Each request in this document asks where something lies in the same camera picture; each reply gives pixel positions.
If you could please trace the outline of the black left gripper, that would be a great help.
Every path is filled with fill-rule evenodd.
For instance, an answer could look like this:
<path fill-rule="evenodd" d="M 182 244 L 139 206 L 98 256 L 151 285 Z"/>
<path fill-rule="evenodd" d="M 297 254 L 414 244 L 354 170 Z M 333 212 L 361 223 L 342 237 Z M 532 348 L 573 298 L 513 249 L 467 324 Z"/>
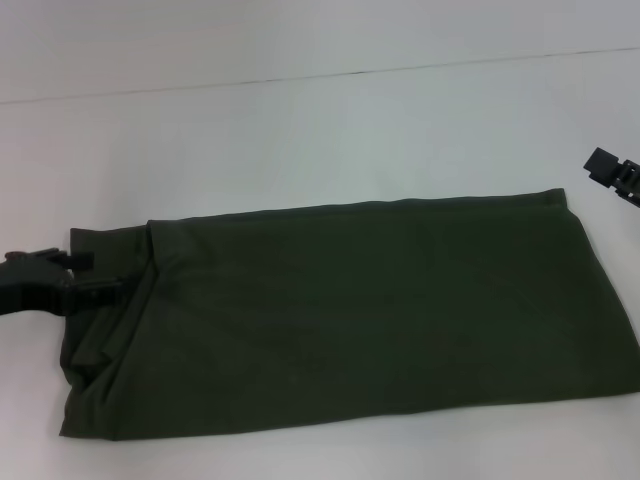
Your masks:
<path fill-rule="evenodd" d="M 118 303 L 124 291 L 121 279 L 73 283 L 70 272 L 92 270 L 94 259 L 93 252 L 57 248 L 7 253 L 1 263 L 1 314 L 65 316 Z"/>

